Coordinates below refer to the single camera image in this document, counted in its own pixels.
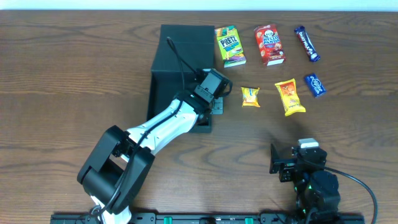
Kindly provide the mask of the black gift box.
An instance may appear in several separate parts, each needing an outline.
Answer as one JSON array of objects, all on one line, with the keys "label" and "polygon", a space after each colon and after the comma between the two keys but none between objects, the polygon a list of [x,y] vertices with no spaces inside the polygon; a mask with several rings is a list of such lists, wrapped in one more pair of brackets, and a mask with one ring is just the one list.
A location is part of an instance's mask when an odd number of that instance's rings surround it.
[{"label": "black gift box", "polygon": [[214,65],[214,26],[163,24],[152,63],[147,119],[162,112],[182,89],[194,90]]}]

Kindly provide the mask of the green Pretz snack box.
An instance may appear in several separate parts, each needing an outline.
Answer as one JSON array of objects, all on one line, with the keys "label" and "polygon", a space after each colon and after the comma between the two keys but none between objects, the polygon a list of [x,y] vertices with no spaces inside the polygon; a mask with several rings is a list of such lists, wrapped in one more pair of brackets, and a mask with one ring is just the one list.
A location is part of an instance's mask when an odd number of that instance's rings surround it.
[{"label": "green Pretz snack box", "polygon": [[215,36],[224,61],[224,68],[246,63],[239,33],[235,26],[217,28],[215,29]]}]

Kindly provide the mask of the red Hello Panda box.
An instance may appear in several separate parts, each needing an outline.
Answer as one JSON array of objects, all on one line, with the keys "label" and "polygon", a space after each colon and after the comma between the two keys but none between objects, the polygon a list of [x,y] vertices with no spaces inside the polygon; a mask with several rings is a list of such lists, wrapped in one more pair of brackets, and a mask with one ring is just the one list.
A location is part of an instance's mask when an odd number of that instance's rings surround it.
[{"label": "red Hello Panda box", "polygon": [[285,53],[275,24],[256,27],[254,35],[264,65],[278,65],[285,61]]}]

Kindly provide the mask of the blue Dairy Milk bar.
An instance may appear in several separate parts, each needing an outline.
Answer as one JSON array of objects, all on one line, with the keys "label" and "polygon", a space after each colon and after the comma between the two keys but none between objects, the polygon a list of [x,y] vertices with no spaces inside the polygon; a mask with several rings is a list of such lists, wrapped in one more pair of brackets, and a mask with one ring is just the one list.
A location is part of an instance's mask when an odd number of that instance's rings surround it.
[{"label": "blue Dairy Milk bar", "polygon": [[305,27],[304,26],[297,27],[294,30],[294,32],[295,32],[296,36],[298,37],[298,39],[301,41],[301,43],[306,51],[306,54],[309,58],[309,61],[316,62],[316,61],[320,60],[320,55],[315,50],[315,48],[308,36],[308,33],[305,30]]}]

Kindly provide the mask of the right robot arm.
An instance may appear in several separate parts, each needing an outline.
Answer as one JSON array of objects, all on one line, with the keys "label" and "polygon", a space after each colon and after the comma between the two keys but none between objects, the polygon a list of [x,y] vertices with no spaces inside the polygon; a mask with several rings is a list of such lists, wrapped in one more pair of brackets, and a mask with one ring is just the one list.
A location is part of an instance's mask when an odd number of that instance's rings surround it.
[{"label": "right robot arm", "polygon": [[291,223],[332,223],[337,220],[341,200],[336,175],[325,168],[327,152],[314,139],[300,139],[292,148],[292,157],[279,157],[271,144],[269,172],[281,182],[292,182],[296,210]]}]

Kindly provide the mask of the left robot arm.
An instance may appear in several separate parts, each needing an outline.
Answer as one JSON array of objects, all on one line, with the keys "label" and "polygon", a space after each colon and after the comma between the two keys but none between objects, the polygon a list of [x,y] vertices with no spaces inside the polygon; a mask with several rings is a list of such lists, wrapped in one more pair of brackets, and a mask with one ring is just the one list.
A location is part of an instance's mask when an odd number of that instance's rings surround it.
[{"label": "left robot arm", "polygon": [[77,175],[96,205],[76,222],[128,223],[129,204],[140,191],[155,155],[207,118],[213,102],[228,96],[232,86],[229,78],[212,68],[199,85],[178,92],[166,109],[145,123],[127,130],[108,128]]}]

